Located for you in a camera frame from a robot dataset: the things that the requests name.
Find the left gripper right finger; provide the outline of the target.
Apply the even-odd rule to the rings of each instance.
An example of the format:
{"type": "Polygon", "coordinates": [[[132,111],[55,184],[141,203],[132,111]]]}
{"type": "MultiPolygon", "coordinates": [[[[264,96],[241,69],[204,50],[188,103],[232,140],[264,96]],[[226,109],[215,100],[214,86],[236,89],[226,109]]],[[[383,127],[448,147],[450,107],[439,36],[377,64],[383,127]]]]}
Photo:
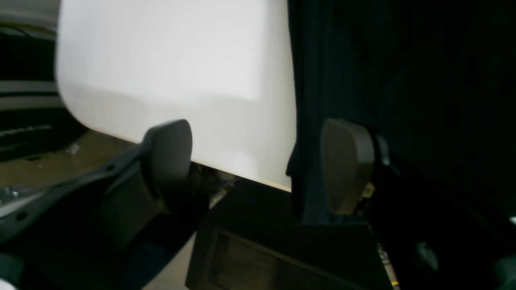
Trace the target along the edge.
{"type": "Polygon", "coordinates": [[[389,147],[377,131],[328,118],[321,130],[321,169],[327,205],[336,215],[353,215],[372,198],[389,147]]]}

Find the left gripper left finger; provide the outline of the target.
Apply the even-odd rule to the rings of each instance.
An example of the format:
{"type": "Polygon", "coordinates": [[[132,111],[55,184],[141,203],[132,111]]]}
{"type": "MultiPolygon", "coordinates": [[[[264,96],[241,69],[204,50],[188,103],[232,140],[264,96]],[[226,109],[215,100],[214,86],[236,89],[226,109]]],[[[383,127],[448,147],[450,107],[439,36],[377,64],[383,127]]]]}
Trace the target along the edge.
{"type": "Polygon", "coordinates": [[[155,230],[191,232],[192,129],[175,120],[82,176],[1,207],[2,290],[111,290],[155,230]]]}

